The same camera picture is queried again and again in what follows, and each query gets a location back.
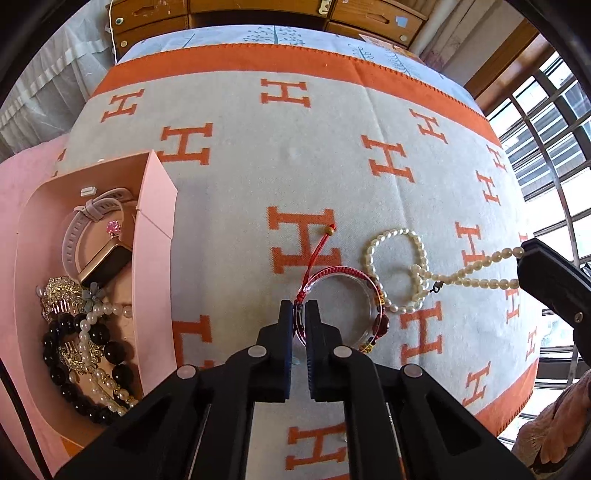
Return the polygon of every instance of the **pearl necklace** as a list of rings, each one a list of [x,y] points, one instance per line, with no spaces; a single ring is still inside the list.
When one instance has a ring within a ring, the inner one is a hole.
[[[505,260],[507,258],[521,258],[523,257],[524,253],[525,251],[521,247],[504,248],[500,252],[495,252],[490,256],[487,255],[484,260],[476,260],[474,263],[468,264],[464,268],[461,268],[451,275],[431,273],[422,265],[415,264],[411,267],[411,274],[414,276],[414,278],[430,278],[433,281],[438,281],[445,285],[455,284],[464,287],[491,288],[493,290],[496,288],[500,288],[501,290],[507,290],[508,288],[515,289],[519,288],[519,280],[517,278],[513,278],[511,280],[507,280],[505,278],[500,280],[496,280],[494,278],[491,280],[486,280],[483,278],[478,280],[475,278],[466,278],[466,275],[470,275],[477,270],[481,270],[482,268],[490,267],[493,263],[498,263],[501,260]]]

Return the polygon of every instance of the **white curtain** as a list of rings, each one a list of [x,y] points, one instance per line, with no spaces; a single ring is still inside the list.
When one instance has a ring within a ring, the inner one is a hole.
[[[90,0],[23,71],[0,108],[0,161],[72,128],[113,66],[109,3]]]

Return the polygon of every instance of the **pink charm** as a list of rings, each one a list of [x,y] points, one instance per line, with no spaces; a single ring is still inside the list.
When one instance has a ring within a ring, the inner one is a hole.
[[[107,223],[107,233],[111,235],[111,238],[121,233],[121,225],[118,220],[111,220]]]

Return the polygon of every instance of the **drawer handle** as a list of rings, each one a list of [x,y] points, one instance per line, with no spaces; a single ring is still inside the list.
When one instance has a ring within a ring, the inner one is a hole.
[[[375,20],[376,22],[382,22],[385,25],[388,25],[390,23],[390,20],[388,20],[385,16],[383,15],[378,15],[378,14],[365,14],[365,16],[367,18],[370,18],[372,20]]]

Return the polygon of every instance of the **smartwatch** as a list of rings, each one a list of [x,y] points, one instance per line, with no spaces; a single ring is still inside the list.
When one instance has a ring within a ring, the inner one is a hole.
[[[133,213],[136,206],[133,200],[128,189],[117,188],[74,209],[74,219],[61,246],[61,260],[67,275],[83,287],[89,288],[92,282],[97,282],[99,286],[106,285],[131,261],[135,230]],[[121,210],[123,214],[122,224],[117,225],[116,235],[111,233],[111,240],[78,272],[76,246],[84,230],[89,223],[98,222],[115,210]]]

